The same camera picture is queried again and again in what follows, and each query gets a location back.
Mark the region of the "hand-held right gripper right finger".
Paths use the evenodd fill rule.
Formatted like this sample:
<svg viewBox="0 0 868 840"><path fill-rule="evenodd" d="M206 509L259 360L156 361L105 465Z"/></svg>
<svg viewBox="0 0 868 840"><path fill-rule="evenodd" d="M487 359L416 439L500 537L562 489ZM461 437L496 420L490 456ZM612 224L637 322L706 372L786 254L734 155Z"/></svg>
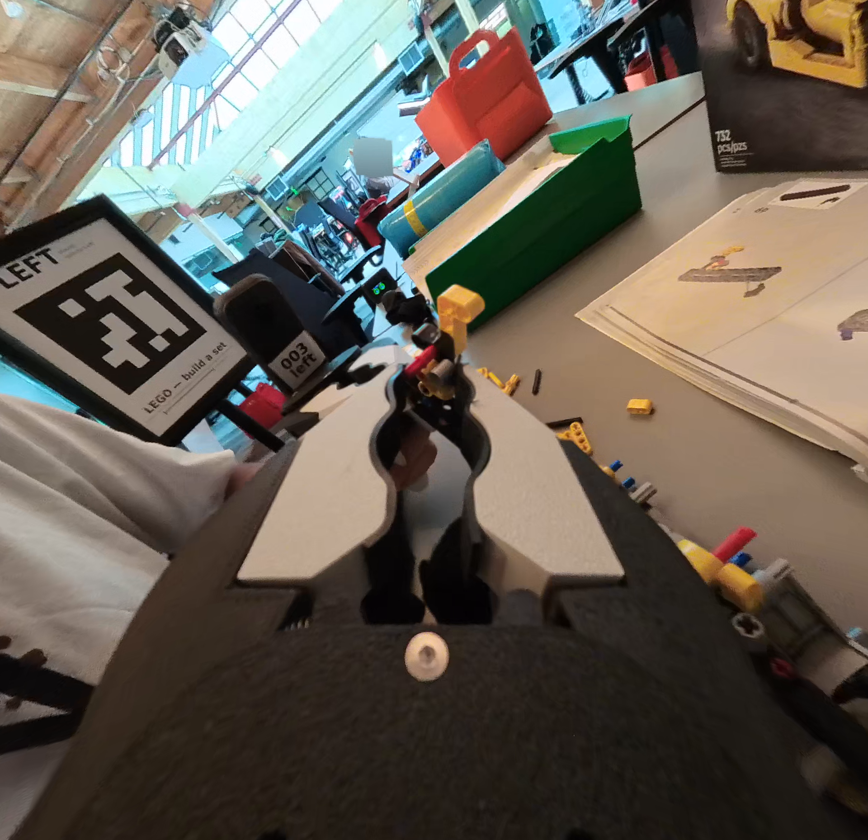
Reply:
<svg viewBox="0 0 868 840"><path fill-rule="evenodd" d="M472 368L460 376L462 515L494 596L620 583L625 571L566 449Z"/></svg>

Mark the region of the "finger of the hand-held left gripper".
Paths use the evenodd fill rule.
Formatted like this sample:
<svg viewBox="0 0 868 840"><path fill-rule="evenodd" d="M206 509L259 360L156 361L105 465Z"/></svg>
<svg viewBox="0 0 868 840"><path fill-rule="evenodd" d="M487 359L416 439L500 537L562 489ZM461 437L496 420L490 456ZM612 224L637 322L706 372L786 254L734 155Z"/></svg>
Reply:
<svg viewBox="0 0 868 840"><path fill-rule="evenodd" d="M369 349L364 350L360 357L350 364L349 373L356 374L357 376L364 375L362 373L363 370L373 371L379 366L388 368L394 364L407 364L407 351L397 344L375 344ZM338 409L346 400L353 397L357 393L358 388L365 384L366 382L351 380L343 387L339 387L337 383L333 383L320 391L309 402L302 405L301 411L314 413L318 417L323 418Z"/></svg>

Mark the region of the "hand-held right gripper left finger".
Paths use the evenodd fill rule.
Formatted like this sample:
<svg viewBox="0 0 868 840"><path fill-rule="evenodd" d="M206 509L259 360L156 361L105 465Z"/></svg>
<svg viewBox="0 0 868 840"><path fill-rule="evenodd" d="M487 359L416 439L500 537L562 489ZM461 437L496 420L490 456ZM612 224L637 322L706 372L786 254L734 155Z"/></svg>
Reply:
<svg viewBox="0 0 868 840"><path fill-rule="evenodd" d="M238 570L240 585L320 585L328 574L372 561L383 542L385 574L409 573L416 559L390 466L408 417L405 366L384 368L298 444L274 501Z"/></svg>

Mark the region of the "black toy brick frame assembly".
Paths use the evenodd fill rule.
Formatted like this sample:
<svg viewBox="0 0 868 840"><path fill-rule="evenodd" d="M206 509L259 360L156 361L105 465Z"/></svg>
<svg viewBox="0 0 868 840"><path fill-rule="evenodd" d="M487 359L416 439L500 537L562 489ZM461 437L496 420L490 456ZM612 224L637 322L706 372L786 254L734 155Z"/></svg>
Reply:
<svg viewBox="0 0 868 840"><path fill-rule="evenodd" d="M437 320L414 331L418 352L401 373L401 391L409 410L454 444L475 394L462 359L469 328L485 308L476 292L454 284L436 300Z"/></svg>

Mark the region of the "toy car chassis assembly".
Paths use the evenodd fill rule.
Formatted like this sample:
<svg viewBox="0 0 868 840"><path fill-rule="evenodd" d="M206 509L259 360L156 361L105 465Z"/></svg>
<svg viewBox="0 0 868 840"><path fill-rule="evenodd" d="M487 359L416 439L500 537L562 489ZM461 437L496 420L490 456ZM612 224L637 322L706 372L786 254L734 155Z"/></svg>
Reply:
<svg viewBox="0 0 868 840"><path fill-rule="evenodd" d="M756 537L739 528L714 551L663 531L713 590L754 669L788 717L813 741L800 772L811 790L866 820L866 631L836 624L791 564L756 567Z"/></svg>

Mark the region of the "black toy car set box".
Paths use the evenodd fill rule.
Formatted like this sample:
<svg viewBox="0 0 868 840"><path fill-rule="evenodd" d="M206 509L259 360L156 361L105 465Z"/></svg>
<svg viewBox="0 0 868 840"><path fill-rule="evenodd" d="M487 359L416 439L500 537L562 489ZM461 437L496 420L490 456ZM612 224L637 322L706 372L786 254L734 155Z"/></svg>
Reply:
<svg viewBox="0 0 868 840"><path fill-rule="evenodd" d="M691 0L718 172L866 171L867 0Z"/></svg>

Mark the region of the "person's left hand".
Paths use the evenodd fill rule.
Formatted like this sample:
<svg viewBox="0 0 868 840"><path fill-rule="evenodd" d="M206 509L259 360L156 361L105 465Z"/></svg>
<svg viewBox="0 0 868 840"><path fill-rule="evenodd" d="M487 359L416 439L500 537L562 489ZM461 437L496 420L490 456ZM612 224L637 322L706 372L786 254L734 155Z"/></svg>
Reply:
<svg viewBox="0 0 868 840"><path fill-rule="evenodd" d="M398 452L389 469L396 490L424 487L437 455L428 431L416 425L402 430Z"/></svg>

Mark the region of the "yellow toy beam with holes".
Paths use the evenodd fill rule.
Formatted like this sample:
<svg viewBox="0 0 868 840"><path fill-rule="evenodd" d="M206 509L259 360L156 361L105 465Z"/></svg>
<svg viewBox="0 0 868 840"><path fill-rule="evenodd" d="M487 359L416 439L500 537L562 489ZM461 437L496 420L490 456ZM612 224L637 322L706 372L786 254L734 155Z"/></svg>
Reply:
<svg viewBox="0 0 868 840"><path fill-rule="evenodd" d="M582 416L546 422L545 426L555 433L558 440L575 445L588 456L594 454L594 448L584 429Z"/></svg>

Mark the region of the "red jacket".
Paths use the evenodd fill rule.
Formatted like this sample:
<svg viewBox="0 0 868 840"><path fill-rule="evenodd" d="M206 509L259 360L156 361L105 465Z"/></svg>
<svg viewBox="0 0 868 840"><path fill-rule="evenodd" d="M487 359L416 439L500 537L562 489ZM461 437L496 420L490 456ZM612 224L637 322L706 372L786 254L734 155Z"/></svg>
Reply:
<svg viewBox="0 0 868 840"><path fill-rule="evenodd" d="M359 213L354 221L354 229L360 243L369 250L384 244L384 238L378 227L389 213L386 195L366 199L359 206Z"/></svg>

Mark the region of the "teal rolled mat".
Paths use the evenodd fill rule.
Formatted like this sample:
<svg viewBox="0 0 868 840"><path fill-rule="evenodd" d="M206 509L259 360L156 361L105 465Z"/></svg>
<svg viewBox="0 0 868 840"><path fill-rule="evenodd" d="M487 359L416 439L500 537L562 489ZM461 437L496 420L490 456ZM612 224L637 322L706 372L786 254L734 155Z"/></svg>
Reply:
<svg viewBox="0 0 868 840"><path fill-rule="evenodd" d="M407 259L414 245L504 171L505 165L495 154L491 141L481 140L388 213L377 225L377 231L402 259Z"/></svg>

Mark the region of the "green plastic bin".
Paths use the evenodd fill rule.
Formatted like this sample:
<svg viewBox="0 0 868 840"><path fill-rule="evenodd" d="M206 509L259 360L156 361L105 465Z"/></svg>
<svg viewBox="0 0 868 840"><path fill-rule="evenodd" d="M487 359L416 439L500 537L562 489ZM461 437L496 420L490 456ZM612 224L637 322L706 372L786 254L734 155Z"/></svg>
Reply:
<svg viewBox="0 0 868 840"><path fill-rule="evenodd" d="M406 270L403 259L403 270L430 303L454 284L480 295L485 308L470 330L480 329L640 211L631 119L537 140L532 146L548 138L556 151L577 157L440 264Z"/></svg>

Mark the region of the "open instruction booklet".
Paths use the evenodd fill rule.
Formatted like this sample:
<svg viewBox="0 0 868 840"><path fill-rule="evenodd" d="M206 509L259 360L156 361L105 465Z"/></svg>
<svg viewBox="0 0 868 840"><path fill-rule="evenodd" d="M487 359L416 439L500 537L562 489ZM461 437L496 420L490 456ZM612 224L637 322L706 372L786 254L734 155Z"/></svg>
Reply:
<svg viewBox="0 0 868 840"><path fill-rule="evenodd" d="M576 317L866 476L866 177L741 195Z"/></svg>

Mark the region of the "red bag-shaped container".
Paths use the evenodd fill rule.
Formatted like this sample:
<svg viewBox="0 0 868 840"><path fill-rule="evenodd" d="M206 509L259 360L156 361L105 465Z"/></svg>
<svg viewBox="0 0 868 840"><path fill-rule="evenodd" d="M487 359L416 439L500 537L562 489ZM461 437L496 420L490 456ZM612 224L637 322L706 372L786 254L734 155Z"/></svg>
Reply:
<svg viewBox="0 0 868 840"><path fill-rule="evenodd" d="M519 32L479 29L453 50L448 77L415 121L448 167L483 140L504 161L552 116Z"/></svg>

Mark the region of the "black desk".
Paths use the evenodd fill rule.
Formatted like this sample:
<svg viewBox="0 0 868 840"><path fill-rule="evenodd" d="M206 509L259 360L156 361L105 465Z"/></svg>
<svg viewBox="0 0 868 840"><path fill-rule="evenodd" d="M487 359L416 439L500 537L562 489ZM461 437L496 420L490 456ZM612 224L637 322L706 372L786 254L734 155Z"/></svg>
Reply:
<svg viewBox="0 0 868 840"><path fill-rule="evenodd" d="M579 106L594 101L581 85L580 62L595 66L612 95L673 80L681 71L667 31L676 32L677 43L687 44L685 73L692 73L696 38L690 0L604 0L576 39L543 58L537 75L564 75Z"/></svg>

